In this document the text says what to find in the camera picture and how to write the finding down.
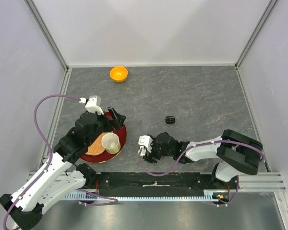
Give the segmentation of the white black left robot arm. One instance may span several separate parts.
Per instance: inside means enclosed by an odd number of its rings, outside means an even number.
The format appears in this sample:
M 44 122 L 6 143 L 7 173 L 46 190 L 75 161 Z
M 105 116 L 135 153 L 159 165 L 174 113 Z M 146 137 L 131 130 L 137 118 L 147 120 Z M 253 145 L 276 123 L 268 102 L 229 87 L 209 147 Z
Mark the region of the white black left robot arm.
M 45 164 L 13 194 L 3 194 L 0 204 L 7 211 L 18 229 L 30 230 L 41 220 L 46 203 L 40 201 L 42 194 L 64 171 L 69 169 L 88 151 L 93 142 L 104 132 L 121 130 L 126 116 L 120 115 L 113 107 L 108 108 L 110 116 L 104 113 L 81 114 L 75 126 L 50 150 Z

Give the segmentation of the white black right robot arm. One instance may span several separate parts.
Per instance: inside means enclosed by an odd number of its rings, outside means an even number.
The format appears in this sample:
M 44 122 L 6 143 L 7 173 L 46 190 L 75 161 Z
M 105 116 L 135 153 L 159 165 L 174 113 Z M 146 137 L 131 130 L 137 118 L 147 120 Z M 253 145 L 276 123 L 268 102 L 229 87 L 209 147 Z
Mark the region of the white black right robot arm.
M 261 142 L 231 129 L 221 136 L 206 141 L 177 141 L 167 132 L 156 137 L 140 136 L 139 156 L 146 162 L 156 164 L 162 157 L 172 157 L 175 163 L 187 164 L 204 159 L 221 159 L 215 165 L 210 183 L 222 188 L 239 175 L 256 175 L 260 162 L 265 160 Z

